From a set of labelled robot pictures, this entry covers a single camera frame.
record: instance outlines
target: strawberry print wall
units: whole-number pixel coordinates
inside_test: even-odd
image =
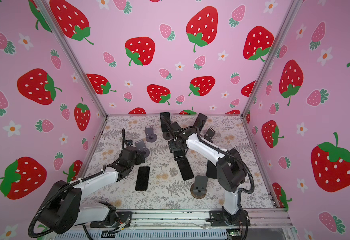
[[[102,119],[75,75],[32,1],[0,1],[0,239],[28,239],[51,186],[75,179],[92,145]]]
[[[350,1],[302,3],[250,113],[299,238],[350,239]]]
[[[109,114],[239,113],[290,0],[50,0]]]

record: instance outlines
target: table surface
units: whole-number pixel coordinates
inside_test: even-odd
[[[191,126],[196,115],[171,116],[171,122],[181,127]],[[153,127],[158,138],[145,141],[144,127]],[[216,131],[212,138],[215,145],[225,149],[235,148],[249,167],[255,181],[253,194],[242,194],[243,208],[273,208],[263,178],[260,174],[252,148],[239,116],[208,116],[202,136],[211,127]],[[114,162],[121,149],[121,132],[125,128],[126,139],[145,141],[150,155],[144,164],[135,166],[127,179],[107,185],[83,200],[83,204],[107,201],[118,209],[219,209],[224,204],[224,189],[216,179],[208,179],[207,194],[202,199],[192,197],[190,187],[195,178],[184,181],[178,164],[168,149],[168,140],[162,137],[159,116],[111,116],[89,163],[86,176],[100,170],[104,164]],[[187,158],[194,176],[206,175],[207,159],[189,150]],[[135,191],[140,166],[150,167],[149,185],[146,191]],[[249,189],[246,178],[245,188]]]

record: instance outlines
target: black smartphone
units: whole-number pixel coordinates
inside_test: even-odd
[[[135,191],[146,191],[149,185],[150,167],[139,167]]]

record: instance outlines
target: pink wallpaper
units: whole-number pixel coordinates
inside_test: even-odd
[[[350,1],[305,1],[249,126],[300,239],[350,239]]]
[[[290,0],[49,3],[108,113],[239,113]]]
[[[33,3],[0,2],[0,239],[28,238],[48,190],[76,178],[100,127],[95,105],[72,76]]]

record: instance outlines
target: white flower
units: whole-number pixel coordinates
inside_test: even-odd
[[[330,54],[331,50],[332,50],[332,47],[327,49],[327,51],[322,49],[322,51],[320,52],[320,57],[316,61],[317,62],[322,62],[322,66],[324,66],[326,64],[327,60],[332,59],[332,55]]]
[[[64,133],[62,133],[62,137],[59,138],[59,141],[61,142],[60,144],[63,145],[65,143],[67,143],[67,139],[68,136],[64,135]]]
[[[178,64],[175,64],[175,67],[176,67],[176,70],[183,71],[184,65],[181,62],[179,62]]]
[[[131,81],[124,81],[124,85],[127,86],[128,88],[131,88],[131,86],[133,86],[133,84],[131,83]]]
[[[264,9],[263,13],[266,13],[266,12],[272,13],[274,7],[278,5],[278,3],[275,2],[275,0],[265,2],[264,4],[266,5],[266,8]]]
[[[219,56],[218,60],[223,60],[223,61],[225,61],[225,60],[226,60],[226,57],[228,56],[228,53],[226,53],[226,50],[223,50],[222,53],[218,53],[218,56]]]
[[[99,8],[100,9],[103,9],[103,8],[105,8],[105,9],[109,9],[108,8],[108,3],[110,2],[110,0],[96,0],[98,3],[99,3]]]
[[[15,226],[13,226],[13,227],[7,226],[5,233],[0,235],[0,240],[2,240],[2,239],[9,240],[11,237],[15,237],[16,236],[15,230],[16,230],[17,227],[18,227],[17,224]]]
[[[303,24],[300,26],[300,28],[296,31],[296,39],[298,38],[302,38],[303,37],[303,32],[306,30],[306,26],[304,26]]]
[[[304,122],[302,122],[302,124],[300,124],[300,125],[297,124],[296,127],[297,127],[296,134],[300,133],[300,135],[302,135],[302,136],[304,136],[304,132],[307,132],[307,130],[308,130],[306,127],[304,127]]]
[[[227,98],[229,95],[229,93],[227,93],[227,91],[225,91],[224,93],[222,93],[222,98]]]
[[[29,50],[30,48],[32,48],[34,45],[32,45],[32,43],[30,42],[30,37],[29,36],[23,36],[21,33],[19,33],[19,43],[23,44],[24,47]]]
[[[7,135],[11,137],[12,135],[20,135],[19,129],[22,127],[22,125],[18,124],[15,125],[14,121],[9,122],[9,126],[4,126],[3,129],[8,131]]]
[[[299,179],[297,178],[296,180],[297,180],[297,185],[296,185],[296,187],[297,187],[297,188],[300,188],[300,189],[302,190],[302,193],[304,193],[304,190],[305,190],[305,189],[308,189],[307,185],[304,184],[304,179],[299,180]]]

